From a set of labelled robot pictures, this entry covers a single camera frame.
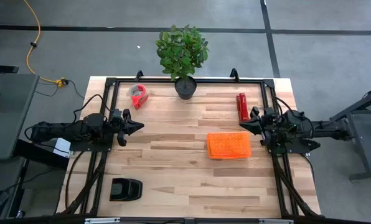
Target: wooden tabletop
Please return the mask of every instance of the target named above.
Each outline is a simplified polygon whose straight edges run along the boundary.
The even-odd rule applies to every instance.
[[[106,77],[90,77],[86,98],[103,94]],[[290,79],[274,79],[276,94],[296,109]],[[149,99],[135,110],[128,94],[134,83],[120,84],[116,107],[129,108],[134,121],[145,127],[120,147],[114,140],[108,154],[98,216],[116,217],[280,217],[273,164],[261,136],[250,135],[252,156],[248,159],[211,160],[206,135],[211,132],[245,131],[238,125],[235,96],[244,92],[248,109],[263,107],[260,86],[254,84],[198,84],[190,100],[178,97],[173,83],[146,83]],[[108,97],[111,102],[112,90]],[[101,100],[93,99],[82,117],[100,111]],[[75,164],[69,185],[71,202],[82,189],[90,160],[85,152]],[[70,158],[67,172],[77,154]],[[297,154],[289,155],[295,188],[308,205],[320,213],[311,168]],[[109,201],[112,178],[143,182],[143,196],[132,202]],[[65,183],[58,212],[63,210]],[[289,195],[285,190],[288,211]],[[91,208],[94,189],[89,199]]]

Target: green leaves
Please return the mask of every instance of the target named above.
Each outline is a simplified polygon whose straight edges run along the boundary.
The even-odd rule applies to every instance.
[[[184,65],[189,65],[189,64],[191,64],[191,58],[186,58],[186,57],[184,57],[184,58],[181,59],[181,62],[182,62]]]
[[[172,81],[193,75],[195,68],[201,68],[208,58],[208,42],[196,27],[190,29],[189,25],[180,29],[173,25],[170,32],[160,32],[155,44],[160,64],[165,68],[162,73],[171,74]]]
[[[171,32],[175,32],[175,31],[176,31],[176,26],[175,25],[172,25]]]
[[[187,50],[187,49],[185,49],[185,50],[184,50],[184,56],[186,56],[186,57],[190,57],[190,56],[191,56],[190,51]]]
[[[184,34],[184,42],[186,44],[191,44],[191,36],[190,36],[190,34]]]
[[[203,50],[202,51],[202,56],[203,56],[204,60],[207,60],[208,59],[208,52],[206,50]]]
[[[181,51],[181,48],[180,47],[174,47],[173,48],[174,55],[178,55],[180,53],[180,51]]]
[[[162,71],[163,74],[170,74],[171,73],[171,70],[168,69],[168,68],[165,68],[163,71]]]

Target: red tape dispenser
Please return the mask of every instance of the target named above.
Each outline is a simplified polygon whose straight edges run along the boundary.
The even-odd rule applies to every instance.
[[[144,85],[136,84],[129,89],[129,95],[136,110],[140,109],[141,105],[148,99],[147,89]]]

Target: black floor stripe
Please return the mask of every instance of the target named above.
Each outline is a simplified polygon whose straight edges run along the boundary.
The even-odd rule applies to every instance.
[[[273,34],[294,35],[371,35],[371,30],[288,30],[273,29]]]
[[[37,30],[37,26],[4,25],[0,30]],[[84,26],[42,26],[44,31],[79,31],[79,32],[160,32],[170,31],[163,27],[84,27]],[[238,29],[238,28],[199,28],[206,33],[229,34],[265,34],[266,29]],[[270,29],[272,34],[294,35],[371,35],[371,30],[292,30]]]
[[[277,56],[275,54],[273,35],[271,34],[270,20],[268,19],[267,6],[265,0],[260,0],[261,12],[263,13],[263,21],[265,22],[268,53],[270,54],[271,67],[273,68],[274,78],[281,78],[279,74]]]
[[[37,26],[0,25],[0,30],[37,30]],[[160,27],[77,27],[77,26],[42,26],[43,31],[79,31],[79,32],[170,32],[170,28]],[[232,28],[199,28],[206,33],[231,34],[264,34],[264,29],[232,29]]]

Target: potted plant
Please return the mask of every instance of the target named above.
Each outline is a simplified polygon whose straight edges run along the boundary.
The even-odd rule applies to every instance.
[[[165,67],[162,72],[171,74],[172,81],[176,81],[174,88],[180,98],[190,99],[197,89],[197,82],[189,74],[193,75],[195,68],[202,68],[201,64],[208,59],[208,42],[195,27],[190,29],[186,25],[177,29],[173,25],[170,32],[159,34],[156,45],[161,65]]]

